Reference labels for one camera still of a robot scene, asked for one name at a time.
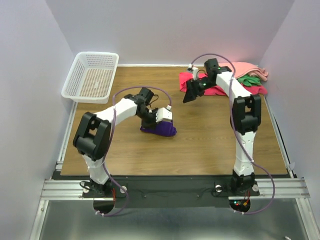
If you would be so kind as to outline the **salmon pink towel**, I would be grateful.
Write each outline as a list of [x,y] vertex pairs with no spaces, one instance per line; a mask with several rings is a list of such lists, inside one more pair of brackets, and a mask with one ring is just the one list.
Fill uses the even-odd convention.
[[268,80],[268,72],[265,68],[260,68],[249,62],[233,62],[235,68],[235,78],[241,78],[245,75],[258,77],[261,81],[266,82]]

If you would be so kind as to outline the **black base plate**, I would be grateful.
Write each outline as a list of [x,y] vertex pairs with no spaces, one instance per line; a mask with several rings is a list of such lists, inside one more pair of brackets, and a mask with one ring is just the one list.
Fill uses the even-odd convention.
[[[79,180],[79,185],[90,183],[88,179]],[[118,188],[112,183],[112,192],[107,195],[97,194],[83,188],[84,197],[112,198],[108,200],[93,200],[95,210],[109,212],[126,209],[142,208],[194,208],[215,207],[228,208],[230,200],[235,199],[235,206],[246,202],[250,194],[259,195],[258,184],[247,190],[232,192],[229,190],[231,177],[216,176],[116,176],[121,185]]]

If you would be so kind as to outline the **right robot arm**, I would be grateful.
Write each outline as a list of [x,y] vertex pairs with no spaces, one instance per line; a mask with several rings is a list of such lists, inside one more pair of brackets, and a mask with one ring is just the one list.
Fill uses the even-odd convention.
[[228,189],[242,195],[255,184],[253,149],[258,127],[261,124],[262,100],[258,94],[246,90],[235,78],[235,67],[220,66],[217,59],[204,63],[204,77],[190,63],[187,71],[192,78],[185,83],[184,103],[194,101],[211,87],[220,87],[229,98],[230,125],[235,135],[235,163]]

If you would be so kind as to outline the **hot pink towel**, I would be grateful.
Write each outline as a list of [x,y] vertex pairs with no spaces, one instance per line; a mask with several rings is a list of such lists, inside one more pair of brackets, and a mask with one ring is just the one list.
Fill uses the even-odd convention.
[[[268,93],[267,89],[262,85],[246,86],[242,83],[240,85],[252,95],[266,95]],[[224,90],[219,86],[208,87],[206,86],[206,82],[204,82],[203,85],[200,81],[193,81],[192,74],[188,72],[181,72],[179,74],[179,87],[181,92],[198,94],[199,97],[215,95],[227,96]]]

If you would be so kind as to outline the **white plastic basket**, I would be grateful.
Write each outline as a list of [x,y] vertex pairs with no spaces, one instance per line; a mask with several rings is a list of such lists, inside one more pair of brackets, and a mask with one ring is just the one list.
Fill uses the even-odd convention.
[[106,104],[118,67],[119,55],[111,52],[79,52],[69,69],[61,96],[76,103]]

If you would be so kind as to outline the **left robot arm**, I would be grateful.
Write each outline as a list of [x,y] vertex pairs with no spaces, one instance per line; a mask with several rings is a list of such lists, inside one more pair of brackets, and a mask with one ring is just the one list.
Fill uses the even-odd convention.
[[127,94],[115,105],[97,112],[86,112],[79,123],[73,139],[73,146],[80,153],[88,167],[90,183],[82,187],[97,193],[100,197],[108,196],[113,190],[105,158],[114,135],[115,126],[124,120],[137,116],[141,126],[154,130],[157,126],[158,109],[149,105],[155,94],[143,87],[137,94]]

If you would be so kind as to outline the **purple towel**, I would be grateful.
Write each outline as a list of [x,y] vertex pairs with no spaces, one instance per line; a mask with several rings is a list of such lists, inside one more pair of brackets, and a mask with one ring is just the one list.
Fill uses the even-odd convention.
[[174,126],[173,121],[161,121],[154,127],[140,127],[140,130],[144,133],[153,134],[162,137],[173,137],[177,134],[177,129]]

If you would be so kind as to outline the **green towel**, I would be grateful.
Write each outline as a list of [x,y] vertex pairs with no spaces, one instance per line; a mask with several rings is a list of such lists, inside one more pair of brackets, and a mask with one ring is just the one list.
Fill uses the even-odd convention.
[[261,79],[257,75],[243,75],[237,78],[237,81],[246,87],[261,86]]

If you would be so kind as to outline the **aluminium frame rail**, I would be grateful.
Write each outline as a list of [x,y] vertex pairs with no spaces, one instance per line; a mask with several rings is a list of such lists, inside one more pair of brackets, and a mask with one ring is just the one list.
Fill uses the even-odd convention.
[[[275,199],[300,199],[309,198],[310,193],[304,179],[300,178],[275,178]],[[273,185],[270,179],[257,180],[259,195],[250,194],[250,199],[270,199]],[[98,200],[112,201],[111,197],[84,197],[83,188],[79,180],[46,180],[40,195],[41,200]]]

